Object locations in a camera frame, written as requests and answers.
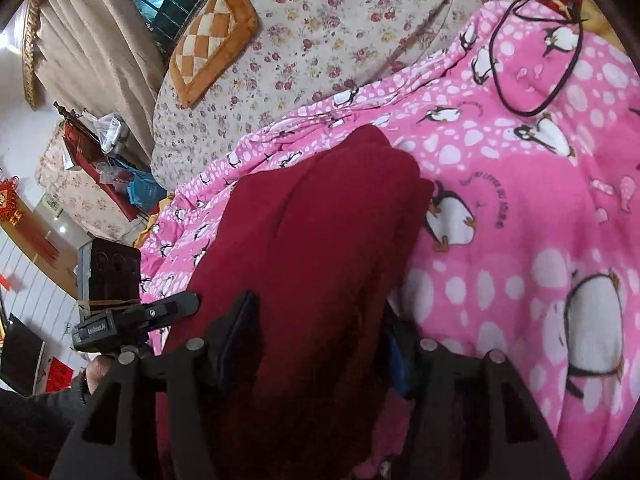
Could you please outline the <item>person's left hand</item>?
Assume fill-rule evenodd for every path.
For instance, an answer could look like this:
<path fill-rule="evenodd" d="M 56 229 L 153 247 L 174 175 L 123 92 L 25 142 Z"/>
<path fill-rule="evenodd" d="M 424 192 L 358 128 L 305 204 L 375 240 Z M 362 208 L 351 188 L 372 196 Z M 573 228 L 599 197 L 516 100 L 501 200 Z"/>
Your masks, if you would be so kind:
<path fill-rule="evenodd" d="M 103 378 L 111 370 L 115 360 L 111 356 L 96 356 L 85 368 L 85 378 L 90 394 L 96 392 Z"/>

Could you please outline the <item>black sleeve forearm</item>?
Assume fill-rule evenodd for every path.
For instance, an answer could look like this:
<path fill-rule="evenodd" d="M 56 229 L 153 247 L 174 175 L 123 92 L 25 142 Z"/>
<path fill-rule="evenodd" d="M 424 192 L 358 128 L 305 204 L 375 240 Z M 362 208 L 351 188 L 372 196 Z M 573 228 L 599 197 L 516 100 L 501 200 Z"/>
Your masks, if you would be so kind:
<path fill-rule="evenodd" d="M 49 478 L 89 399 L 84 370 L 59 392 L 20 396 L 2 389 L 1 478 Z"/>

